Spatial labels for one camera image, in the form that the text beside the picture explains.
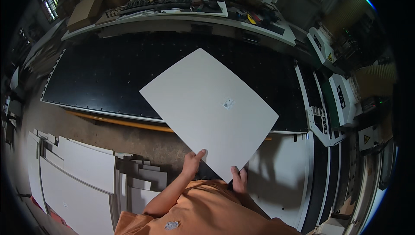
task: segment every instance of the orange shirt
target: orange shirt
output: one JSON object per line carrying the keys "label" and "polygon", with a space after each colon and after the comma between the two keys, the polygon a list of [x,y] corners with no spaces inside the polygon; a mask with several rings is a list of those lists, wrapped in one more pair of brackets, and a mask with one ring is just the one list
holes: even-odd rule
{"label": "orange shirt", "polygon": [[[178,227],[165,230],[167,222]],[[154,219],[148,215],[121,212],[115,235],[140,234],[300,234],[279,218],[267,220],[243,207],[222,180],[191,181],[167,214]]]}

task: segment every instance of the black machine bed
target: black machine bed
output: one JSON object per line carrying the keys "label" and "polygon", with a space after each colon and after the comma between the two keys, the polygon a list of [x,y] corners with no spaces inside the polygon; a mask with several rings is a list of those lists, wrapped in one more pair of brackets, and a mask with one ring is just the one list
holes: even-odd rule
{"label": "black machine bed", "polygon": [[198,48],[222,62],[278,113],[272,130],[307,131],[294,59],[216,35],[161,32],[90,39],[65,50],[41,100],[99,114],[161,119],[139,90]]}

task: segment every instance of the yellow pipe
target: yellow pipe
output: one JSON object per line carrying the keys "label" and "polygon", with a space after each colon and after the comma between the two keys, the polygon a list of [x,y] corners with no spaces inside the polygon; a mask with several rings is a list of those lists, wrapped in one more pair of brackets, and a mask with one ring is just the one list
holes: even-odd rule
{"label": "yellow pipe", "polygon": [[[151,130],[158,130],[158,131],[163,131],[163,132],[174,133],[174,131],[169,127],[155,126],[155,125],[149,125],[149,124],[143,124],[143,123],[137,123],[137,122],[126,122],[126,121],[120,120],[120,119],[109,119],[109,118],[104,118],[104,117],[100,117],[100,116],[88,115],[88,114],[77,113],[77,112],[72,112],[72,111],[66,111],[66,113],[69,113],[69,114],[72,114],[72,115],[75,115],[75,116],[78,116],[78,117],[82,117],[82,118],[99,120],[101,122],[108,122],[108,123],[114,123],[114,124],[118,124],[118,125],[129,126],[129,127],[135,127],[135,128],[141,128],[141,129],[151,129]],[[272,138],[271,137],[266,137],[265,140],[272,140]]]}

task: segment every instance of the yellow triangle warning label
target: yellow triangle warning label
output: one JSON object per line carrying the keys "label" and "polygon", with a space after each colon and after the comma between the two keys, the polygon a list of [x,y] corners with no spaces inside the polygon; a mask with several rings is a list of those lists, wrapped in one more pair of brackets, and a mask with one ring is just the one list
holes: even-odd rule
{"label": "yellow triangle warning label", "polygon": [[366,143],[369,141],[369,139],[370,139],[370,137],[369,137],[369,136],[364,135],[364,144],[365,144],[365,145],[366,145]]}

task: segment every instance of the black keyboard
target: black keyboard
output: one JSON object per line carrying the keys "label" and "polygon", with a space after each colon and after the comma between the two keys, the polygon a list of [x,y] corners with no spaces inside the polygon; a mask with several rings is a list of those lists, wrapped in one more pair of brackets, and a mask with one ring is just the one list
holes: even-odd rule
{"label": "black keyboard", "polygon": [[127,6],[121,10],[119,14],[131,14],[137,11],[145,11],[148,9],[171,9],[181,8],[189,9],[192,0],[133,0],[127,3]]}

